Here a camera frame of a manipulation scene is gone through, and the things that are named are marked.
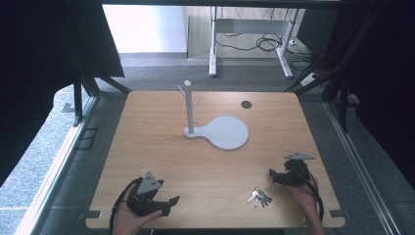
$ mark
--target wooden table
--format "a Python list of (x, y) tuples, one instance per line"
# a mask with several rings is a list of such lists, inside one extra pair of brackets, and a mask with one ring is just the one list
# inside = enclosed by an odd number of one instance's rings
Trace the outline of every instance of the wooden table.
[[(134, 178), (150, 171), (164, 185), (156, 201), (180, 196), (168, 217), (148, 228), (275, 228), (304, 227), (300, 207), (290, 194), (272, 182), (268, 169), (284, 172), (284, 156), (301, 152), (310, 172), (319, 180), (326, 227), (341, 227), (343, 217), (331, 217), (340, 206), (321, 161), (300, 102), (293, 93), (193, 92), (194, 119), (201, 125), (232, 115), (249, 128), (247, 143), (224, 152), (207, 140), (188, 140), (185, 99), (179, 91), (135, 91), (126, 101), (91, 211), (100, 218), (87, 218), (90, 228), (109, 227), (112, 206)], [(252, 107), (245, 109), (243, 101)], [(269, 207), (247, 204), (257, 186), (273, 199)]]

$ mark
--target finger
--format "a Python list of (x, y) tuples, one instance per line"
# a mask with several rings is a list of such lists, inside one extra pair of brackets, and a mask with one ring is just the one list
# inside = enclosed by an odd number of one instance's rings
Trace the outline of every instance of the finger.
[(148, 222), (151, 222), (153, 220), (155, 220), (156, 218), (162, 216), (162, 211), (154, 211), (152, 213), (147, 214), (144, 217), (141, 217), (141, 221), (143, 222), (143, 224), (146, 224)]
[(124, 201), (127, 201), (128, 200), (128, 197), (129, 197), (129, 195), (130, 195), (130, 193), (131, 193), (131, 190), (135, 187), (135, 185), (136, 185), (136, 183), (133, 183), (128, 189), (127, 189), (127, 192), (125, 192), (125, 195), (124, 195), (124, 197), (123, 197), (123, 200)]

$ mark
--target desk frame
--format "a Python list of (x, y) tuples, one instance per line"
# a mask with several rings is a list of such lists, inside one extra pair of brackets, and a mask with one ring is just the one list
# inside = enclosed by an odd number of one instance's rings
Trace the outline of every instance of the desk frame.
[(292, 78), (290, 66), (285, 58), (288, 42), (291, 38), (299, 9), (294, 9), (289, 21), (281, 20), (245, 20), (245, 19), (218, 19), (217, 7), (213, 8), (211, 20), (211, 45), (209, 54), (208, 74), (216, 76), (216, 34), (219, 32), (230, 33), (254, 33), (254, 34), (284, 34), (281, 48), (276, 52), (284, 74), (287, 78)]

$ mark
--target black round hole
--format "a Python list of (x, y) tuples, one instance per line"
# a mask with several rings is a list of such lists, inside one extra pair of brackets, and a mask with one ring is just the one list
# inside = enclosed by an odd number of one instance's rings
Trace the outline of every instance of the black round hole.
[(243, 102), (241, 103), (241, 106), (242, 106), (244, 109), (250, 109), (250, 108), (253, 106), (253, 104), (252, 104), (251, 102), (249, 102), (249, 101), (243, 101)]

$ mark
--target hand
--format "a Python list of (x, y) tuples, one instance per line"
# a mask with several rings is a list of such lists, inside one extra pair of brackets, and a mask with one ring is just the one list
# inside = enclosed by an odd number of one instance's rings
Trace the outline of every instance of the hand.
[(134, 186), (135, 184), (131, 185), (125, 193), (121, 204), (119, 204), (115, 215), (113, 235), (135, 235), (146, 223), (151, 222), (162, 215), (162, 211), (155, 211), (146, 216), (139, 217), (129, 209), (126, 201)]
[[(311, 176), (309, 183), (317, 190), (318, 192), (318, 181), (316, 178)], [(300, 187), (283, 185), (290, 193), (293, 195), (293, 198), (299, 203), (302, 207), (315, 204), (314, 195), (307, 185), (303, 184)]]
[[(318, 191), (318, 182), (313, 176), (311, 176), (309, 183)], [(294, 200), (301, 206), (302, 213), (304, 214), (305, 221), (307, 223), (308, 234), (310, 235), (323, 235), (325, 234), (323, 224), (321, 223), (318, 215), (317, 203), (314, 199), (314, 195), (307, 185), (300, 187), (283, 185), (293, 195)]]

